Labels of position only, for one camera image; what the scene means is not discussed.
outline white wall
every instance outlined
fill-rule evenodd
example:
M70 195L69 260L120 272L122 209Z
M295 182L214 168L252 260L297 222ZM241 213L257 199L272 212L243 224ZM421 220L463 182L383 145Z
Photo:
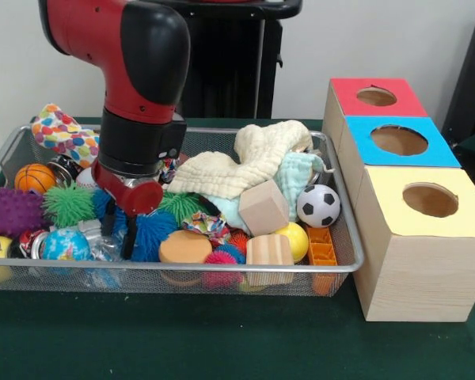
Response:
M439 124L475 22L475 0L305 0L283 22L274 117L320 118L332 76L407 78ZM0 1L0 145L49 101L99 116L100 71L45 40L37 1Z
M283 22L274 116L321 118L330 77L401 77L442 127L474 25L475 0L305 0Z

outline table surface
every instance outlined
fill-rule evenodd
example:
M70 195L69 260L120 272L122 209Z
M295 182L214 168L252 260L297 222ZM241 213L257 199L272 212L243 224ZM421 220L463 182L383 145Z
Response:
M0 378L186 377L475 379L475 307L365 322L351 276L333 298L0 292Z

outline cream towel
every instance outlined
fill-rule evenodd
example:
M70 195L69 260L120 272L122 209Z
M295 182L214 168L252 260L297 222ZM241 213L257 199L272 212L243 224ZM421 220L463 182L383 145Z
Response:
M268 127L249 125L234 141L241 164L220 152L203 152L176 172L169 192L196 192L232 199L273 178L289 150L313 148L310 131L296 120Z

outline polka dot fabric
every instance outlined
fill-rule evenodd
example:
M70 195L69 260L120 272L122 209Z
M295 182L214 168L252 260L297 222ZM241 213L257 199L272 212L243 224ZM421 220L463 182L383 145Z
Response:
M33 120L33 137L41 146L88 168L98 155L98 133L83 129L56 104L48 104Z

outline round hole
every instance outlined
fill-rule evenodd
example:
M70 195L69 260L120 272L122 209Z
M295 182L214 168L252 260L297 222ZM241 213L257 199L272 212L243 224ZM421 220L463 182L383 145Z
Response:
M361 89L357 93L357 99L363 103L366 103L367 105L375 105L377 107L386 107L397 102L397 99L393 93L386 89L381 89L380 87L374 86Z
M421 154L428 148L428 141L419 132L399 125L376 128L371 138L380 149L400 156Z
M458 197L438 184L411 184L403 191L403 200L424 215L446 218L458 210Z

